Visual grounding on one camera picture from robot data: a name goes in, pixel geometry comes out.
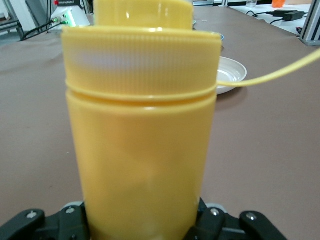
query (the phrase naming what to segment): white plate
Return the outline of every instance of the white plate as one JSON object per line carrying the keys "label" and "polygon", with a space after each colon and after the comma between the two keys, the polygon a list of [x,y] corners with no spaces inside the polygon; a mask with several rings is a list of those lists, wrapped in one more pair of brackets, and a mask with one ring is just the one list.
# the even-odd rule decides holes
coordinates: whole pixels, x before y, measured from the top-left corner
{"label": "white plate", "polygon": [[[247,69],[240,62],[221,56],[216,79],[221,82],[241,82],[247,76]],[[216,94],[224,94],[233,86],[218,86]]]}

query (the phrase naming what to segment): yellow bottle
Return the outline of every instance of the yellow bottle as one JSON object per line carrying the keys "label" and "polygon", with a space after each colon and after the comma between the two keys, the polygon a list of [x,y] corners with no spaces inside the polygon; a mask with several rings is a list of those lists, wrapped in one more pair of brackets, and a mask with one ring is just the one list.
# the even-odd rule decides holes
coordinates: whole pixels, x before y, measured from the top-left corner
{"label": "yellow bottle", "polygon": [[92,240],[180,240],[195,224],[220,36],[181,0],[95,0],[64,28],[67,102]]}

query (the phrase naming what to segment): power adapter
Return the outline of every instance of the power adapter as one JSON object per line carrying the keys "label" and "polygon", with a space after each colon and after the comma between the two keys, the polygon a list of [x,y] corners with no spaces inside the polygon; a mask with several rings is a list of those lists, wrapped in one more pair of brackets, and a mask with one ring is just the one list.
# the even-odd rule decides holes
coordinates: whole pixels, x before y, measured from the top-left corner
{"label": "power adapter", "polygon": [[304,11],[293,11],[293,12],[288,12],[284,14],[283,16],[283,21],[294,21],[298,19],[302,19],[306,13]]}
{"label": "power adapter", "polygon": [[297,10],[275,10],[267,11],[266,14],[272,15],[273,17],[283,18],[285,14],[298,12]]}

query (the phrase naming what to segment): screw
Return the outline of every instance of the screw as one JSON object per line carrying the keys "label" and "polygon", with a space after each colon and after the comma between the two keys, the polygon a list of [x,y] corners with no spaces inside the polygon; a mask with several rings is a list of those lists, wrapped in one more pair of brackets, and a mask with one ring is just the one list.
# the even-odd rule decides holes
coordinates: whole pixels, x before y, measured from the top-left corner
{"label": "screw", "polygon": [[252,221],[257,220],[257,216],[254,215],[252,212],[248,212],[245,216]]}
{"label": "screw", "polygon": [[26,218],[27,219],[33,219],[35,216],[37,216],[37,213],[35,211],[31,211]]}
{"label": "screw", "polygon": [[218,209],[216,209],[216,208],[212,208],[212,209],[210,210],[210,212],[211,212],[211,214],[212,214],[212,215],[214,215],[214,216],[218,216],[218,215],[220,215],[219,210],[218,210]]}
{"label": "screw", "polygon": [[70,206],[67,210],[65,210],[65,213],[72,214],[74,211],[75,211],[75,209],[72,206]]}

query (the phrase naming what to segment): yellow cord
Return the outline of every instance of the yellow cord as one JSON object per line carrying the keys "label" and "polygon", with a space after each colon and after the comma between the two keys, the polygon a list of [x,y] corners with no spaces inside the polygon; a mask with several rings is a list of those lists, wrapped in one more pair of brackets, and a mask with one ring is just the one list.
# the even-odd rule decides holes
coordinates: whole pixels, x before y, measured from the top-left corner
{"label": "yellow cord", "polygon": [[270,73],[268,75],[264,75],[261,77],[257,77],[250,80],[240,81],[240,82],[225,82],[225,81],[217,81],[217,85],[226,86],[226,87],[249,87],[253,85],[258,85],[262,83],[266,83],[278,78],[281,78],[285,75],[293,73],[299,69],[304,68],[305,66],[317,61],[320,59],[320,48],[309,54],[308,56],[292,63],[289,66],[286,66],[278,71]]}

